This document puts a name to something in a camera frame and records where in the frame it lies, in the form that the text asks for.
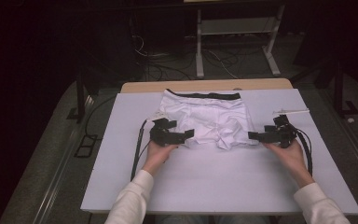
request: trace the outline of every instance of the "forearm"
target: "forearm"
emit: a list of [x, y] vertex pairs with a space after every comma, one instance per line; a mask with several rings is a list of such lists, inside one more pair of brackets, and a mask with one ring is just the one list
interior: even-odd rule
[[337, 204], [327, 198], [318, 184], [309, 184], [295, 194], [307, 223], [350, 223]]
[[153, 176], [140, 170], [118, 194], [105, 223], [142, 223], [152, 188]]

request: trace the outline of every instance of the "white table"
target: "white table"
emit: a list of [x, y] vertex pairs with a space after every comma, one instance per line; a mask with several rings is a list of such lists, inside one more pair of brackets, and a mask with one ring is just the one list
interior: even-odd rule
[[[264, 132], [264, 125], [273, 124], [272, 119], [276, 117], [273, 111], [306, 108], [295, 89], [216, 92], [239, 92], [258, 132]], [[82, 210], [109, 212], [118, 193], [130, 181], [139, 129], [158, 109], [161, 97], [162, 92], [117, 96]], [[358, 215], [358, 205], [310, 114], [288, 115], [288, 118], [310, 137], [316, 181], [344, 214]], [[145, 127], [143, 146], [152, 126], [151, 123]], [[234, 147], [230, 151], [214, 144], [179, 147], [155, 178], [147, 213], [288, 215], [300, 212], [293, 200], [296, 190], [296, 183], [275, 155], [261, 145]]]

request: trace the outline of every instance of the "black strap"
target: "black strap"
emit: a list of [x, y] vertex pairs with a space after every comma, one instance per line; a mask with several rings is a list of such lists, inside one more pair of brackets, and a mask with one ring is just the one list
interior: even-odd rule
[[167, 89], [167, 91], [174, 95], [181, 96], [181, 97], [187, 97], [187, 98], [216, 99], [216, 100], [229, 100], [229, 101], [238, 100], [241, 98], [239, 93], [220, 94], [220, 93], [211, 92], [208, 94], [201, 94], [201, 93], [180, 94], [180, 93], [175, 93], [175, 92], [171, 91], [170, 89]]

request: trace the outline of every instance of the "clothing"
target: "clothing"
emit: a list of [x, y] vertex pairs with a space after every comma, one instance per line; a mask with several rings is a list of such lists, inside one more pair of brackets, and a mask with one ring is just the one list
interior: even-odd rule
[[[153, 176], [147, 171], [140, 170], [130, 184], [119, 193], [105, 223], [142, 223], [153, 183]], [[296, 192], [295, 200], [303, 210], [308, 224], [350, 223], [337, 204], [327, 198], [316, 183]]]
[[309, 184], [296, 192], [295, 200], [303, 210], [307, 223], [350, 223], [317, 183]]
[[223, 149], [257, 144], [248, 137], [248, 132], [254, 132], [255, 128], [238, 93], [179, 94], [165, 90], [159, 110], [169, 120], [177, 121], [174, 132], [195, 130], [194, 137], [185, 141], [188, 147], [213, 142]]
[[118, 194], [105, 223], [142, 223], [153, 184], [153, 176], [147, 171], [140, 170]]

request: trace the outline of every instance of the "hand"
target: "hand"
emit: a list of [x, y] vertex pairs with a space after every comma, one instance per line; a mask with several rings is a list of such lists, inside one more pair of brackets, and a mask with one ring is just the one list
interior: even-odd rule
[[142, 169], [154, 176], [162, 163], [170, 157], [171, 151], [176, 148], [178, 148], [178, 145], [167, 145], [166, 147], [161, 147], [155, 142], [150, 141], [149, 146], [147, 147], [146, 162]]
[[296, 139], [293, 140], [288, 148], [277, 147], [271, 143], [263, 143], [263, 145], [278, 156], [300, 188], [315, 182], [307, 170], [303, 150]]

